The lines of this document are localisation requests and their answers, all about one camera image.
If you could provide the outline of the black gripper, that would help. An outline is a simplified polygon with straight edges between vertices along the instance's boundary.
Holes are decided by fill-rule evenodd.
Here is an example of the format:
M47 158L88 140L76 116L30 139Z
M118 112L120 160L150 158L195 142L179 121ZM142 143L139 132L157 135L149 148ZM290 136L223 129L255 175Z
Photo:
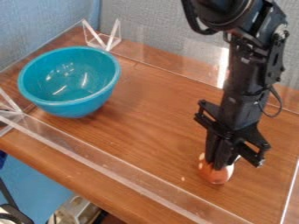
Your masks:
M194 120L206 128L206 161L217 171L233 165L242 156L255 167L266 161L271 149L258 130L258 123L271 88L254 94L225 91L222 103L201 100Z

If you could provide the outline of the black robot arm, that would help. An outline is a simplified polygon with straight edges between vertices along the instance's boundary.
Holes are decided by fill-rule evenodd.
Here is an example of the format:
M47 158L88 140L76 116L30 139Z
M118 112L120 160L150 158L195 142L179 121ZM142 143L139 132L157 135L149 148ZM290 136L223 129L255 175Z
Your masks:
M239 157L259 167L271 145L258 124L286 70L286 14L275 0L182 0L182 7L193 30L202 35L222 32L229 43L221 105L202 100L195 114L207 130L206 161L217 171Z

